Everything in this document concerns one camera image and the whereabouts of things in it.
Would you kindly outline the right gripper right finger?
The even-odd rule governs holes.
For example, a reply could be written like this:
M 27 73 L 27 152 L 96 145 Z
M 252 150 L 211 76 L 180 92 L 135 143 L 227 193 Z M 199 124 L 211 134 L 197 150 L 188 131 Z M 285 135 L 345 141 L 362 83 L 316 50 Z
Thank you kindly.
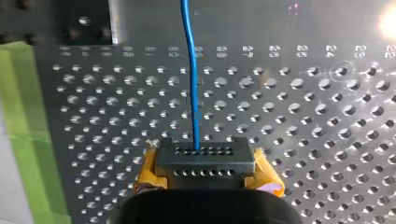
M 285 184 L 272 164 L 266 159 L 263 150 L 256 148 L 253 158 L 255 165 L 254 174 L 244 178 L 244 187 L 246 189 L 269 192 L 279 198 L 283 197 Z

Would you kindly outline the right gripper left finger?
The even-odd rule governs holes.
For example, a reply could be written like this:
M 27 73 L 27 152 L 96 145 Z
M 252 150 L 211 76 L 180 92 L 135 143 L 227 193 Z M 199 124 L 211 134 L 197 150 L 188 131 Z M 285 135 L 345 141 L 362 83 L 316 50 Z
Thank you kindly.
M 146 147 L 140 171 L 134 182 L 133 194 L 168 189 L 167 178 L 155 175 L 157 147 L 151 140 L 146 142 Z

